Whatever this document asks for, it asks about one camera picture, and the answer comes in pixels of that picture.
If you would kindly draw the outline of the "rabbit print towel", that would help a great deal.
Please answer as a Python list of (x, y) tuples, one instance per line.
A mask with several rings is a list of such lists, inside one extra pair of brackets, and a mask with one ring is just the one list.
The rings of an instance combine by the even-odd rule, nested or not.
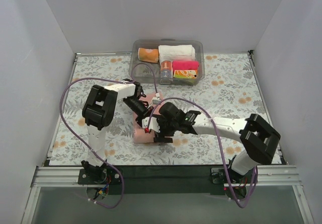
[(173, 63), (165, 60), (160, 63), (160, 77), (171, 79), (173, 77)]

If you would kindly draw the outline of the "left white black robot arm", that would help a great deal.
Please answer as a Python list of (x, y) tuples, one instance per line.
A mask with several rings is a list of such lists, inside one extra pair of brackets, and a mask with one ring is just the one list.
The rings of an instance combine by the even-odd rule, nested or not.
[(87, 177), (97, 184), (106, 181), (105, 170), (105, 137), (107, 127), (114, 118), (116, 103), (122, 100), (137, 115), (136, 122), (142, 125), (142, 120), (151, 113), (151, 102), (141, 100), (146, 97), (140, 83), (114, 84), (107, 87), (94, 85), (83, 107), (82, 116), (88, 130), (90, 146), (87, 160), (82, 161), (82, 167)]

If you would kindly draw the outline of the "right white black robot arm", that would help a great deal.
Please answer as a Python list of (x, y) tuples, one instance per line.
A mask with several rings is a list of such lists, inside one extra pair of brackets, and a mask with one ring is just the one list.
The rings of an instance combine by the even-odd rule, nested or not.
[(184, 134), (215, 135), (240, 142), (244, 150), (234, 156), (227, 166), (228, 178), (239, 182), (257, 165), (270, 165), (281, 135), (260, 115), (252, 113), (245, 119), (211, 118), (201, 111), (184, 112), (173, 103), (163, 104), (147, 128), (164, 141), (179, 131)]

